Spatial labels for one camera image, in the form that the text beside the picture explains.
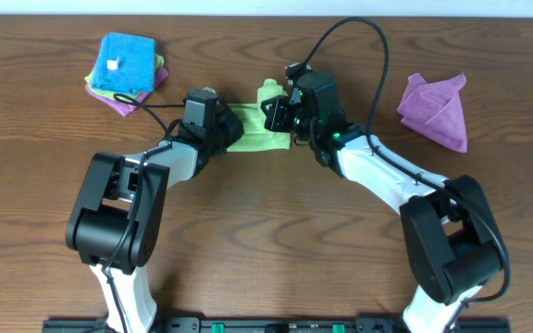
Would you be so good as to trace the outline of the green microfiber cloth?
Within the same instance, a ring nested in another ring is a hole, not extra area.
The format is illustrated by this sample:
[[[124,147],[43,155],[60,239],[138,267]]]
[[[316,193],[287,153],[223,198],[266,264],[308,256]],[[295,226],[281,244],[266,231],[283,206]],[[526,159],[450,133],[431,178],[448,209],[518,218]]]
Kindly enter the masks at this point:
[[[267,117],[261,110],[261,103],[273,97],[287,96],[283,86],[274,79],[265,79],[257,89],[254,104],[229,104],[236,117],[242,122],[244,133],[240,139],[227,148],[228,153],[251,153],[271,150],[289,150],[291,135],[265,128]]]

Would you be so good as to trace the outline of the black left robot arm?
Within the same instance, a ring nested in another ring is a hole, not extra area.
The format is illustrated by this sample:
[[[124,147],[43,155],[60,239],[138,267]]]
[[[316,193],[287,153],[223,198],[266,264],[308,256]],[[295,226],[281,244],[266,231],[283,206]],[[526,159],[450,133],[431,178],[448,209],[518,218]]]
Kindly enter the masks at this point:
[[[183,118],[163,129],[157,146],[141,153],[95,154],[68,220],[67,246],[103,289],[105,331],[148,332],[154,326],[147,263],[167,190],[196,177],[211,156],[224,154],[243,135],[225,100],[206,90],[189,92]]]

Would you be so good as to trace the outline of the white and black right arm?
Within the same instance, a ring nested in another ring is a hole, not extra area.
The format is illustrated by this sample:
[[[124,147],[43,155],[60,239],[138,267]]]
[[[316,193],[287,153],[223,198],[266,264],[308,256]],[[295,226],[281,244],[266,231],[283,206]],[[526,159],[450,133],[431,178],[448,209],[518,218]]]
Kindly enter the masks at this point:
[[[401,219],[409,265],[417,282],[402,319],[411,332],[454,332],[473,302],[507,291],[511,264],[479,183],[463,175],[428,173],[388,150],[342,111],[323,117],[297,98],[260,105],[265,127],[308,142],[316,160],[372,191]]]

